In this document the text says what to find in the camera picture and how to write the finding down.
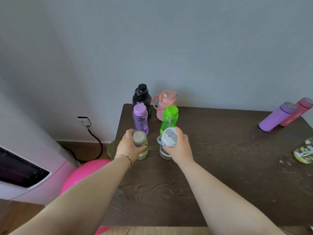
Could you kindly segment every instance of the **bangle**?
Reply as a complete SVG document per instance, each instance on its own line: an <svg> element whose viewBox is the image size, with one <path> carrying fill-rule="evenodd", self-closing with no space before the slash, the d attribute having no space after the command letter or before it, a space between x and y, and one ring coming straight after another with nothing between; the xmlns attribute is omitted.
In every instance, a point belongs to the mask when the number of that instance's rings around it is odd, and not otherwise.
<svg viewBox="0 0 313 235"><path fill-rule="evenodd" d="M125 156L127 156L128 159L131 161L131 166L134 164L133 161L131 160L131 157L128 156L127 154L125 154L125 153L119 153L119 154L117 154L116 156L118 156L118 155L125 155Z"/></svg>

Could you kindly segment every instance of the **table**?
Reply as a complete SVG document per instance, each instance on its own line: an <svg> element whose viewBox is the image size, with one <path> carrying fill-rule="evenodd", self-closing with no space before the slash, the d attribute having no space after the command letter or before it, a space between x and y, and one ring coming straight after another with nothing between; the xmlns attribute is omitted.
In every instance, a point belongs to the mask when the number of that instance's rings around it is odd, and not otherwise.
<svg viewBox="0 0 313 235"><path fill-rule="evenodd" d="M313 129L303 118L267 133L258 123L270 112L178 109L176 126L189 136L199 165L276 225L313 224L313 164L303 164L292 154L313 136ZM125 174L102 225L207 226L177 164L159 155L156 138L161 121L154 108L148 125L149 154ZM133 127L132 105L124 104L113 155L125 131Z"/></svg>

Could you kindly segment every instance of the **black water bottle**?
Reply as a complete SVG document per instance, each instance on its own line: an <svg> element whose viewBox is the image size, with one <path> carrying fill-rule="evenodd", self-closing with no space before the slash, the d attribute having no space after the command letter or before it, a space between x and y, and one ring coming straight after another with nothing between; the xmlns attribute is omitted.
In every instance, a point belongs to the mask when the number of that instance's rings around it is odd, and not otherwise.
<svg viewBox="0 0 313 235"><path fill-rule="evenodd" d="M148 111L148 119L151 117L151 95L149 95L149 90L146 84L139 84L135 90L133 96L133 107L137 104L144 103Z"/></svg>

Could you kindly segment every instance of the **wall outlet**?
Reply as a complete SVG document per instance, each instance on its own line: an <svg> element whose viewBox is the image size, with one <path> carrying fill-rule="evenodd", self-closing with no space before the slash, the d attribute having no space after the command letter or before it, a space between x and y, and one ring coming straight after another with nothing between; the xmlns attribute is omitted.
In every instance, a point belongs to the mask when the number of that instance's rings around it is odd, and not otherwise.
<svg viewBox="0 0 313 235"><path fill-rule="evenodd" d="M77 120L80 122L82 126L91 126L91 122L88 117L77 116Z"/></svg>

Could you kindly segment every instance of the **wooden floor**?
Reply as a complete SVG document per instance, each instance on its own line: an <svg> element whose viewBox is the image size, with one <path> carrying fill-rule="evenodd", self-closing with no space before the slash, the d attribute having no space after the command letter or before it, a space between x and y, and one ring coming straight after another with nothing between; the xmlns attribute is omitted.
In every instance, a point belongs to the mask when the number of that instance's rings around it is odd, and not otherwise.
<svg viewBox="0 0 313 235"><path fill-rule="evenodd" d="M72 149L77 158L92 160L100 152L97 143L59 142L62 146ZM106 153L107 144L104 144L104 153L101 158L110 157ZM14 231L44 208L43 205L22 203L17 201L0 200L0 235L7 235ZM309 227L282 227L293 235L312 235ZM114 227L103 233L104 235L124 235L128 227ZM131 227L127 235L208 235L207 227Z"/></svg>

